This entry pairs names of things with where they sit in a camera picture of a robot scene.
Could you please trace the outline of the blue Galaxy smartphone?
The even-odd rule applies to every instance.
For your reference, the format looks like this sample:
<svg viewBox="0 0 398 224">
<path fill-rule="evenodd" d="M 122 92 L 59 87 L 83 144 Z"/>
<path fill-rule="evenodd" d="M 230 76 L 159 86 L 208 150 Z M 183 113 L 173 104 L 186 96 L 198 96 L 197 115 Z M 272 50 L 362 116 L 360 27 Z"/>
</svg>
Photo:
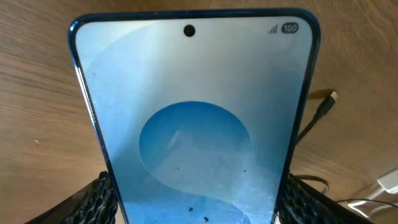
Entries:
<svg viewBox="0 0 398 224">
<path fill-rule="evenodd" d="M 304 9 L 87 14 L 68 30 L 126 223 L 273 223 L 320 45 Z"/>
</svg>

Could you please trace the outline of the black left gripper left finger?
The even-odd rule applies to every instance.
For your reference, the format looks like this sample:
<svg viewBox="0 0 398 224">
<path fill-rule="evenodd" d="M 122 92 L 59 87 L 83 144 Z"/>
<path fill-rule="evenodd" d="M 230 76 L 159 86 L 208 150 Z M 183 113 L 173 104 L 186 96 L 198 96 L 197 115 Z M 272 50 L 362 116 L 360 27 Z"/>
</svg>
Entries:
<svg viewBox="0 0 398 224">
<path fill-rule="evenodd" d="M 26 224 L 115 224 L 117 211 L 112 181 L 102 171 L 97 179 Z"/>
</svg>

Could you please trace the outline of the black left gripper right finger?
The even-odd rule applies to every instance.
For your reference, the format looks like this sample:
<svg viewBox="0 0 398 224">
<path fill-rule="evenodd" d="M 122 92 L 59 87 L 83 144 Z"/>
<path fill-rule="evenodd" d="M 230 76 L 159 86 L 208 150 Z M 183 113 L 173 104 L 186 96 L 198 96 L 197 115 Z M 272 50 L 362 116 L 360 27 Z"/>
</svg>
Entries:
<svg viewBox="0 0 398 224">
<path fill-rule="evenodd" d="M 280 202 L 281 224 L 373 224 L 289 174 Z"/>
</svg>

